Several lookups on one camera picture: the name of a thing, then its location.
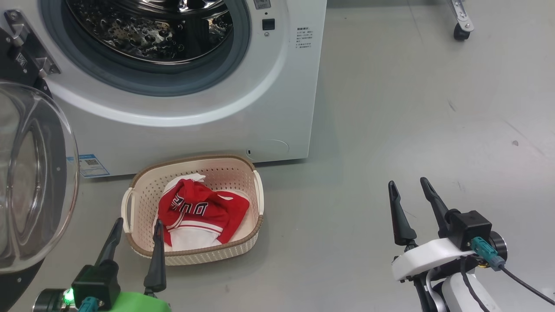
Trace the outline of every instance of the black wheel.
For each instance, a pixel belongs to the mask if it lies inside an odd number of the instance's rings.
[[[465,32],[464,30],[462,30],[461,25],[457,23],[455,25],[455,31],[453,32],[453,37],[457,41],[465,41],[470,37],[470,32]]]

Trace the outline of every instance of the beige plastic basket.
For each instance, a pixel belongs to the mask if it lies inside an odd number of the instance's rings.
[[[250,202],[249,210],[229,243],[202,249],[166,251],[166,265],[223,260],[244,254],[254,246],[264,213],[260,176],[248,160],[217,155],[158,164],[135,176],[122,200],[122,218],[125,236],[136,253],[146,258],[152,257],[152,224],[166,184],[176,177],[193,173],[206,175],[204,184],[214,191],[225,190],[243,195]]]

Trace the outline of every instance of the blue sticker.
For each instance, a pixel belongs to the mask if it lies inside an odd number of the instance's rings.
[[[67,160],[72,163],[74,158],[68,157]],[[110,175],[93,154],[79,155],[79,171],[84,178],[106,177]]]

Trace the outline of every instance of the teal connector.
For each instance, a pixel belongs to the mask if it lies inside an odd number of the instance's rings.
[[[494,271],[501,271],[505,265],[505,260],[497,254],[491,245],[481,237],[474,237],[471,241],[471,248],[480,257],[487,261]]]
[[[81,303],[78,312],[98,312],[98,299],[95,297],[86,297]]]

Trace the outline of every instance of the red and white garment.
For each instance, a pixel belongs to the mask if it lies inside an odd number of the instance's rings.
[[[199,180],[192,176],[172,180],[158,204],[158,218],[164,224],[164,241],[172,251],[228,243],[249,208],[249,201],[244,197],[231,192],[214,192]]]

